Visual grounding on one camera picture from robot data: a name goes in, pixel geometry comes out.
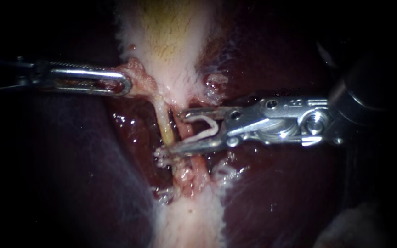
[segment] dark background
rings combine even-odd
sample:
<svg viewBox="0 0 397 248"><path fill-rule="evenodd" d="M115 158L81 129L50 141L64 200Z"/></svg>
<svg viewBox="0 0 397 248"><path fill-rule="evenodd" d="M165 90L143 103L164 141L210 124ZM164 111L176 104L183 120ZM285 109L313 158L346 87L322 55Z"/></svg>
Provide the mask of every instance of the dark background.
<svg viewBox="0 0 397 248"><path fill-rule="evenodd" d="M397 47L394 6L363 1L306 6L283 1L269 5L279 6L296 25L302 25L308 35L319 40L339 65L337 73L346 71L369 47ZM261 2L252 6L264 7ZM113 11L112 1L0 2L0 58L22 55L118 65L117 43L112 35ZM59 203L47 202L47 197L39 195L32 187L35 182L30 167L20 162L19 150L28 149L23 140L28 140L24 137L29 130L23 121L31 118L23 112L24 104L22 95L0 96L0 244L83 246L59 217L63 214L55 209ZM357 174L358 181L377 174L371 176L373 181L365 187L367 191L362 197L382 199L385 224L389 233L396 236L397 148L388 145L396 140L393 136L387 135L382 143L363 144L362 149L352 153L348 163L366 168Z"/></svg>

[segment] screw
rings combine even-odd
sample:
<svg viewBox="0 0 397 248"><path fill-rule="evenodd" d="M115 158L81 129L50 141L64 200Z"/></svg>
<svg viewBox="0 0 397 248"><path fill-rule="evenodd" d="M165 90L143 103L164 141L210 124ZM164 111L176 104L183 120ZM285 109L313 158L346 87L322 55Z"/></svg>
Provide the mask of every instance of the screw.
<svg viewBox="0 0 397 248"><path fill-rule="evenodd" d="M240 118L240 116L241 116L240 111L234 111L230 115L231 119L233 119L233 120L236 120L236 119Z"/></svg>
<svg viewBox="0 0 397 248"><path fill-rule="evenodd" d="M273 108L275 108L277 105L278 105L278 102L277 102L276 100L268 100L268 101L266 102L266 107L267 107L268 109L273 109Z"/></svg>
<svg viewBox="0 0 397 248"><path fill-rule="evenodd" d="M227 144L228 146L230 146L230 147L236 147L236 146L238 145L238 143L239 143L239 140L238 140L238 138L236 138L236 137L229 138L229 139L226 141L226 144Z"/></svg>
<svg viewBox="0 0 397 248"><path fill-rule="evenodd" d="M310 119L307 121L307 130L312 135L318 135L323 131L323 123L321 121Z"/></svg>

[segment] white fat tissue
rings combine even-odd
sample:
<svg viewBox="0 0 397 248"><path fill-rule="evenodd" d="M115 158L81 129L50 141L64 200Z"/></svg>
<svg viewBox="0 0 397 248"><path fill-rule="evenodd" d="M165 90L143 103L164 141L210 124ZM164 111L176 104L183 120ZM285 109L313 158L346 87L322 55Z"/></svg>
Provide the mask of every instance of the white fat tissue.
<svg viewBox="0 0 397 248"><path fill-rule="evenodd" d="M215 5L212 1L142 0L131 5L119 3L117 34L124 62L137 58L146 73L154 78L156 92L151 92L162 139L171 145L173 134L168 111L189 106L192 99L212 102L196 69L211 32ZM190 137L188 142L214 135L215 121L198 117L210 129ZM227 161L218 165L218 173L208 174L203 158L166 158L159 166L171 165L173 188L166 191L171 202L156 201L153 248L222 248L226 247L222 230L222 199L230 182L238 177Z"/></svg>
<svg viewBox="0 0 397 248"><path fill-rule="evenodd" d="M156 80L165 102L184 109L193 96L206 101L206 87L196 65L210 34L215 8L210 1L163 4L150 2L146 10L134 9L134 13L119 16L121 58L137 57ZM160 10L151 13L157 7Z"/></svg>
<svg viewBox="0 0 397 248"><path fill-rule="evenodd" d="M220 197L207 185L194 198L179 198L170 205L159 205L155 237L157 248L222 248L224 207Z"/></svg>

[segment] forceps jaw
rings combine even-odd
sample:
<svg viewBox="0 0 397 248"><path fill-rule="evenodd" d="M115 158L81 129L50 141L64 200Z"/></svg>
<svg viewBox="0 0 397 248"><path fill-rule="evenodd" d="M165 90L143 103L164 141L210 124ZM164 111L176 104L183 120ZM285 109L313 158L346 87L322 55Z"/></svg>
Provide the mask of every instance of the forceps jaw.
<svg viewBox="0 0 397 248"><path fill-rule="evenodd" d="M107 67L36 60L0 60L0 91L35 89L43 92L123 96L132 88L131 80Z"/></svg>

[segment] metal clamp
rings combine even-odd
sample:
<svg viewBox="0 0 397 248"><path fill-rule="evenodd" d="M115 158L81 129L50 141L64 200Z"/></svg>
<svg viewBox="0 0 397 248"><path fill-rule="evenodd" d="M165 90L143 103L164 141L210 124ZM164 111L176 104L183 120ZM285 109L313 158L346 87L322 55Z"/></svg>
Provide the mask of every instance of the metal clamp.
<svg viewBox="0 0 397 248"><path fill-rule="evenodd" d="M0 91L38 89L45 92L122 96L132 87L123 74L105 67L37 60L0 60Z"/></svg>
<svg viewBox="0 0 397 248"><path fill-rule="evenodd" d="M318 144L331 121L327 99L280 97L263 99L253 106L227 113L224 128L226 144L235 147L246 140L265 145Z"/></svg>

